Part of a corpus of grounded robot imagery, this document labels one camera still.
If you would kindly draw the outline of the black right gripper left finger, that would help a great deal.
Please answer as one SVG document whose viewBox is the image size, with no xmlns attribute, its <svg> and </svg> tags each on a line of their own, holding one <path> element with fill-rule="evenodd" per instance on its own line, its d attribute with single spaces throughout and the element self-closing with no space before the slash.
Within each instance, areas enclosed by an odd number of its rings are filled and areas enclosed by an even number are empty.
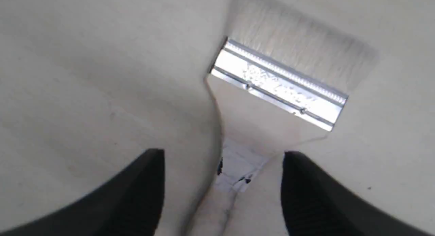
<svg viewBox="0 0 435 236">
<path fill-rule="evenodd" d="M 165 194 L 165 151 L 150 148 L 106 183 L 2 236 L 153 236 Z"/>
</svg>

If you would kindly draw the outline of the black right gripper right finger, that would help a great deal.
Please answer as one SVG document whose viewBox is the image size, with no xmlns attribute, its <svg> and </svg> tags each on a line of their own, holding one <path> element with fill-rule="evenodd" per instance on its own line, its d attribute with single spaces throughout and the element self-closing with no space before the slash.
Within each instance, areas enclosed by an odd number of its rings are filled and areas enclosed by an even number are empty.
<svg viewBox="0 0 435 236">
<path fill-rule="evenodd" d="M 290 236 L 428 236 L 366 202 L 300 151 L 282 162 L 281 208 Z"/>
</svg>

